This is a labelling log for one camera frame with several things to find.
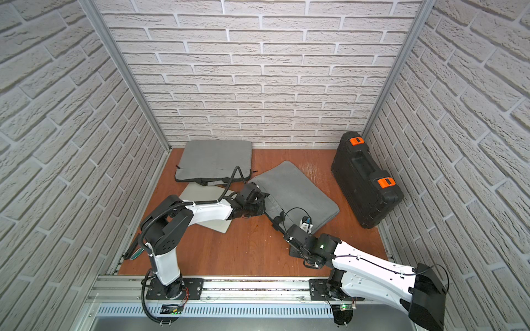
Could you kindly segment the silver apple laptop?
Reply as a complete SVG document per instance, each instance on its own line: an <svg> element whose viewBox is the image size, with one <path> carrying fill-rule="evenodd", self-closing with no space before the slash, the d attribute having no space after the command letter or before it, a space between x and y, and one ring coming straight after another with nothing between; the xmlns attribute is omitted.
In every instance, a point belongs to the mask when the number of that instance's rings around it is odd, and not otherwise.
<svg viewBox="0 0 530 331"><path fill-rule="evenodd" d="M210 201L216 200L223 191L224 189L219 186L201 186L197 183L189 183L179 198L189 201ZM212 220L200 223L200 226L224 234L229 229L231 222L231 220Z"/></svg>

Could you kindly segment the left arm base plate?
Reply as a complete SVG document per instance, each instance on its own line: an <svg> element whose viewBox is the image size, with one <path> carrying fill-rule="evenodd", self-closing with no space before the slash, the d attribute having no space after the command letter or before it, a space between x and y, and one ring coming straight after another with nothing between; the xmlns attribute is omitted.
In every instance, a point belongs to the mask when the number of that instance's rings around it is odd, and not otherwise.
<svg viewBox="0 0 530 331"><path fill-rule="evenodd" d="M163 285L158 278L153 278L147 285L147 300L199 300L205 279L183 278L170 285Z"/></svg>

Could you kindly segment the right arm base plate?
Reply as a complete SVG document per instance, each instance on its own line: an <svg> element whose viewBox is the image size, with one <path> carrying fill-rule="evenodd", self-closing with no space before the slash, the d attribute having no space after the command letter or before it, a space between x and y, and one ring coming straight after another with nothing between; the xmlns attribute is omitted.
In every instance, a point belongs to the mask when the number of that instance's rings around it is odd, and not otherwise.
<svg viewBox="0 0 530 331"><path fill-rule="evenodd" d="M312 301L364 301L363 297L351 297L341 289L328 285L328 279L310 279L309 293Z"/></svg>

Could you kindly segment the grey zippered laptop bag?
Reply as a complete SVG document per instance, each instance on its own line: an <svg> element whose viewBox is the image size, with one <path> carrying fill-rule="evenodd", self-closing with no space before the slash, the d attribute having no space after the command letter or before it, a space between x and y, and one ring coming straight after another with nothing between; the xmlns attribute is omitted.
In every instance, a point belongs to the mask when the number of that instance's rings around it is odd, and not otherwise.
<svg viewBox="0 0 530 331"><path fill-rule="evenodd" d="M251 178L253 144L240 140L192 140L184 148L175 172L177 182L203 186Z"/></svg>

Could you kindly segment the grey laptop sleeve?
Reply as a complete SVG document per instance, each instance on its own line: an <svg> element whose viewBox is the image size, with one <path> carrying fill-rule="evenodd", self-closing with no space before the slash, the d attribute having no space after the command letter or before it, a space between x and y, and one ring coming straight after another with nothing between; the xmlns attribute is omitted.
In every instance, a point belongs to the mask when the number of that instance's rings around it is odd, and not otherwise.
<svg viewBox="0 0 530 331"><path fill-rule="evenodd" d="M286 228L293 224L298 226L301 219L309 215L313 224L311 231L316 233L340 211L338 205L290 161L282 162L251 181L269 194L265 199L265 215L274 219L284 211Z"/></svg>

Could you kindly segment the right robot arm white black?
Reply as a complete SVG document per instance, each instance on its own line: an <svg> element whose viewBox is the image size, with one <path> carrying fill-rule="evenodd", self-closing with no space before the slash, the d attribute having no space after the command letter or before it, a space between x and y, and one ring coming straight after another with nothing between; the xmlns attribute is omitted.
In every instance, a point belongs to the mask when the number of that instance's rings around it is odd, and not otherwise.
<svg viewBox="0 0 530 331"><path fill-rule="evenodd" d="M368 299L405 313L426 330L443 330L448 290L433 267L404 266L380 259L329 234L316 237L298 226L282 231L284 240L310 269L331 269L326 281L311 281L313 297L333 306L337 324L352 319L357 299Z"/></svg>

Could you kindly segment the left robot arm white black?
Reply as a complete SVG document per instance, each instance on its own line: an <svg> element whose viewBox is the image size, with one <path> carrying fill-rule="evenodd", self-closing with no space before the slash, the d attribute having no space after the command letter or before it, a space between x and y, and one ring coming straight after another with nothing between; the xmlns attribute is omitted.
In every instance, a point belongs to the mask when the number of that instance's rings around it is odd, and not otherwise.
<svg viewBox="0 0 530 331"><path fill-rule="evenodd" d="M157 281L167 299L176 299L184 288L176 248L189 226L208 221L228 221L265 213L267 193L237 193L221 200L188 201L173 194L143 221L138 244L147 252Z"/></svg>

